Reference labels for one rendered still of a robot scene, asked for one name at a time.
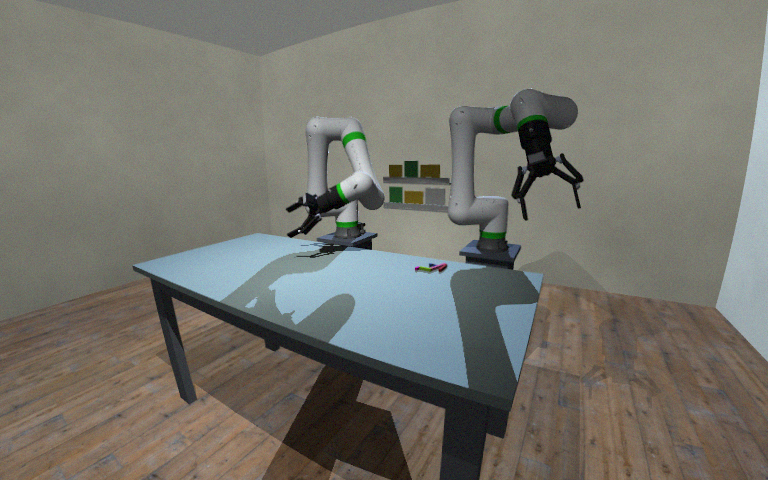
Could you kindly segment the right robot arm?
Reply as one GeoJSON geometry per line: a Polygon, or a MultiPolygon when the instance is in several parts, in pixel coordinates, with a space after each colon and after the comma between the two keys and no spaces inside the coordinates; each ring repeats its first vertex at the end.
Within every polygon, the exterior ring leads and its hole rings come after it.
{"type": "Polygon", "coordinates": [[[358,200],[369,210],[379,209],[385,200],[375,176],[366,138],[361,123],[352,117],[315,117],[306,125],[308,148],[308,187],[303,204],[316,207],[314,194],[326,193],[334,208],[321,217],[335,216],[336,238],[348,239],[365,233],[365,223],[358,222],[358,200]],[[354,173],[341,183],[327,189],[327,161],[329,144],[342,141],[354,173]],[[372,177],[372,178],[371,178],[372,177]]]}

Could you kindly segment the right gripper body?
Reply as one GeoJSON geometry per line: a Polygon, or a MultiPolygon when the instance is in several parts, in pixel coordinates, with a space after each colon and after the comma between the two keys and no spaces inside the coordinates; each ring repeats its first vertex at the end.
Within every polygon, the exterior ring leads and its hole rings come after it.
{"type": "MultiPolygon", "coordinates": [[[[315,210],[314,210],[314,212],[312,213],[312,215],[314,215],[314,216],[317,216],[317,214],[318,214],[318,213],[320,213],[320,215],[321,215],[322,213],[327,213],[327,212],[329,212],[330,210],[334,209],[334,208],[333,208],[333,207],[330,205],[330,203],[329,203],[329,201],[328,201],[328,199],[327,199],[326,193],[324,193],[323,195],[321,195],[321,196],[317,197],[316,201],[317,201],[317,205],[318,205],[318,206],[316,206],[316,207],[315,207],[316,209],[315,209],[315,210]]],[[[313,206],[313,207],[314,207],[314,206],[313,206]]],[[[313,208],[313,207],[312,207],[312,208],[313,208]]],[[[309,213],[310,213],[310,211],[311,211],[311,209],[312,209],[312,208],[311,208],[311,207],[309,207],[309,213]]]]}

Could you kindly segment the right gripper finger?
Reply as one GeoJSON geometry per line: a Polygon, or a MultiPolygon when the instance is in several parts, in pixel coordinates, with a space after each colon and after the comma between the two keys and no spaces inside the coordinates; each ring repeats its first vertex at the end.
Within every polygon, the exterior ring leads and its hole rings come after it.
{"type": "MultiPolygon", "coordinates": [[[[313,196],[315,196],[316,198],[318,197],[316,194],[314,194],[313,196]]],[[[299,207],[301,207],[301,206],[306,206],[306,207],[308,207],[307,205],[304,205],[304,204],[303,204],[303,200],[302,200],[302,199],[303,199],[303,197],[299,197],[299,201],[297,201],[295,204],[293,204],[293,205],[291,205],[291,206],[287,207],[287,208],[286,208],[286,210],[287,210],[287,211],[290,213],[290,212],[292,212],[292,211],[296,210],[297,208],[299,208],[299,207]],[[302,204],[302,205],[301,205],[301,204],[302,204]]]]}
{"type": "Polygon", "coordinates": [[[314,216],[314,217],[312,216],[312,213],[314,212],[315,209],[316,209],[315,207],[311,209],[310,213],[308,214],[308,217],[306,218],[306,220],[304,221],[301,227],[287,233],[287,236],[292,238],[302,233],[306,235],[319,221],[321,221],[322,218],[319,216],[320,213],[318,213],[317,216],[314,216]]]}

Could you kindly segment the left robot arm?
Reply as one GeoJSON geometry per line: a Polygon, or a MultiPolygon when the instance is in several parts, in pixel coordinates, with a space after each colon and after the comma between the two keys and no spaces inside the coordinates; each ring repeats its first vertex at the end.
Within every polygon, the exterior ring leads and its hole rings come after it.
{"type": "Polygon", "coordinates": [[[459,106],[452,111],[449,117],[452,179],[448,216],[456,225],[480,225],[477,249],[487,252],[507,250],[508,200],[498,196],[475,196],[476,135],[518,131],[521,147],[525,150],[525,144],[535,138],[547,138],[551,143],[550,129],[566,129],[577,116],[578,108],[572,99],[534,89],[519,91],[510,106],[459,106]]]}

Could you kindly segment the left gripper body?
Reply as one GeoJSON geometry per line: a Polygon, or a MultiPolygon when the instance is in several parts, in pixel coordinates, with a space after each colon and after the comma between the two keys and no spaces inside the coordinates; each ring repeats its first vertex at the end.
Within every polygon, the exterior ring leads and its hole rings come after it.
{"type": "MultiPolygon", "coordinates": [[[[552,149],[551,149],[551,145],[550,145],[549,139],[543,138],[543,137],[532,139],[532,140],[528,141],[525,144],[524,148],[525,148],[525,153],[526,154],[532,153],[532,152],[535,152],[535,151],[538,151],[538,150],[541,150],[541,149],[543,149],[543,150],[550,150],[551,154],[546,156],[546,160],[547,160],[547,162],[549,162],[550,164],[555,166],[556,159],[553,157],[553,153],[552,153],[552,149]]],[[[528,159],[527,155],[526,155],[526,157],[527,157],[527,162],[528,162],[527,169],[530,172],[532,170],[534,164],[531,165],[529,163],[529,159],[528,159]]],[[[551,174],[552,170],[550,168],[546,167],[545,165],[543,165],[543,162],[540,162],[540,163],[537,163],[537,164],[539,166],[538,166],[536,172],[534,173],[534,175],[536,177],[540,178],[540,177],[547,176],[547,175],[551,174]]]]}

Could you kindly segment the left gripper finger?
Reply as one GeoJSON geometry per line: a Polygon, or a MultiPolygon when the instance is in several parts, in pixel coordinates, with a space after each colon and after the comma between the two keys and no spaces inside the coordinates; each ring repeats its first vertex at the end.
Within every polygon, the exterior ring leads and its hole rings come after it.
{"type": "Polygon", "coordinates": [[[550,164],[547,161],[545,162],[543,161],[543,165],[550,168],[553,174],[561,177],[565,181],[572,184],[577,207],[578,209],[581,208],[577,190],[580,188],[580,183],[584,181],[583,176],[566,160],[563,153],[561,153],[560,156],[556,157],[555,159],[556,159],[556,162],[559,162],[560,164],[563,163],[563,165],[575,176],[576,179],[564,173],[563,171],[559,170],[557,167],[555,167],[554,165],[550,164]]]}
{"type": "Polygon", "coordinates": [[[521,188],[521,185],[522,185],[522,181],[523,181],[523,178],[524,178],[524,174],[526,173],[526,171],[528,169],[527,169],[527,166],[526,167],[521,167],[521,166],[518,167],[518,175],[517,175],[517,178],[516,178],[516,181],[515,181],[515,185],[514,185],[512,194],[511,194],[511,196],[514,199],[516,199],[519,204],[521,204],[522,215],[523,215],[523,219],[525,221],[528,220],[528,216],[527,216],[527,211],[526,211],[526,205],[525,205],[524,197],[527,194],[527,192],[528,192],[529,188],[531,187],[532,183],[537,178],[534,175],[534,173],[536,172],[538,166],[539,166],[538,164],[534,164],[534,166],[533,166],[532,170],[530,171],[530,173],[528,175],[528,178],[525,181],[525,183],[524,183],[522,188],[521,188]],[[520,188],[521,188],[521,190],[520,190],[520,188]]]}

